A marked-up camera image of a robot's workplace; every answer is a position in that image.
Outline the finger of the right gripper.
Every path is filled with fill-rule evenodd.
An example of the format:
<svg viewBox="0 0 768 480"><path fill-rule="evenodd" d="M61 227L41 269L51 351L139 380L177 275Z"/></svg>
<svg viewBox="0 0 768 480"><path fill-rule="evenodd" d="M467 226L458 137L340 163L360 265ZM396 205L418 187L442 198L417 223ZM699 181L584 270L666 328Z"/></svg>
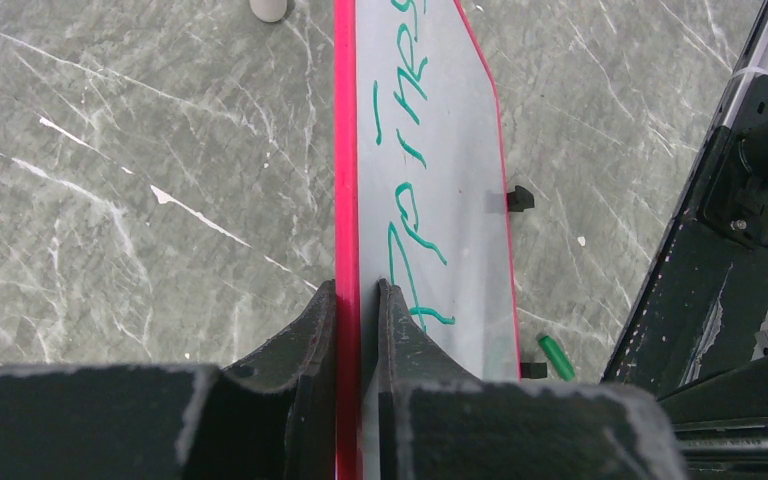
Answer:
<svg viewBox="0 0 768 480"><path fill-rule="evenodd" d="M678 430L768 427L768 356L660 399Z"/></svg>
<svg viewBox="0 0 768 480"><path fill-rule="evenodd" d="M768 456L686 456L690 479L768 480Z"/></svg>

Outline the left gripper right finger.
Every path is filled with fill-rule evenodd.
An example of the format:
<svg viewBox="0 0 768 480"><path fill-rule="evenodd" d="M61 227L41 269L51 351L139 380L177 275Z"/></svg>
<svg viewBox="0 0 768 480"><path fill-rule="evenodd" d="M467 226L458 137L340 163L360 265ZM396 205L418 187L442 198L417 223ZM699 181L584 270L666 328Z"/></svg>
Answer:
<svg viewBox="0 0 768 480"><path fill-rule="evenodd" d="M385 479L684 479L665 412L637 388L483 381L378 283L378 426Z"/></svg>

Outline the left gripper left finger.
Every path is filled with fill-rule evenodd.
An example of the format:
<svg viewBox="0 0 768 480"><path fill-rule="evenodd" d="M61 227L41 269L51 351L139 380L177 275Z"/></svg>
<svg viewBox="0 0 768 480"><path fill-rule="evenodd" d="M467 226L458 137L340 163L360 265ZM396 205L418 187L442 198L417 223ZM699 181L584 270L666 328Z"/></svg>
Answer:
<svg viewBox="0 0 768 480"><path fill-rule="evenodd" d="M331 479L335 284L208 363L0 366L0 479Z"/></svg>

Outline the green marker cap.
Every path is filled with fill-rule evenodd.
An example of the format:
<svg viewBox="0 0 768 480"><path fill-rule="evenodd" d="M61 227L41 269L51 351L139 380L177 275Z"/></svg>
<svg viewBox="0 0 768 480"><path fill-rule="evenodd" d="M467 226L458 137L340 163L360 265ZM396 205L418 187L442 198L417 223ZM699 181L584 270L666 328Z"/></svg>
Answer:
<svg viewBox="0 0 768 480"><path fill-rule="evenodd" d="M561 345L551 336L543 335L538 339L538 345L544 352L549 363L557 375L563 381L572 381L576 378L575 369L568 359Z"/></svg>

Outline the pink framed whiteboard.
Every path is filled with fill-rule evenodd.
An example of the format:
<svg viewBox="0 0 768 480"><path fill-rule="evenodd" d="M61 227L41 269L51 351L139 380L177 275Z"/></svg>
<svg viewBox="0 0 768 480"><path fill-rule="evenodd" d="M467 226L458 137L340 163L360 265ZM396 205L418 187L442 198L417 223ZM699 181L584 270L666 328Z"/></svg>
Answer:
<svg viewBox="0 0 768 480"><path fill-rule="evenodd" d="M377 283L470 373L519 376L498 93L458 1L338 1L335 19L337 477L371 448Z"/></svg>

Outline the white green marker pen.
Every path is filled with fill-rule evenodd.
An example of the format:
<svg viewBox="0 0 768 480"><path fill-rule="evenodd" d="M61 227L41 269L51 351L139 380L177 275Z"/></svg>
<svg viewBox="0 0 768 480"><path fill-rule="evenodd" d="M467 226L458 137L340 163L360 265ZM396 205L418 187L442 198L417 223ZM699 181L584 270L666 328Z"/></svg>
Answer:
<svg viewBox="0 0 768 480"><path fill-rule="evenodd" d="M680 432L680 450L690 457L710 459L768 459L768 430Z"/></svg>

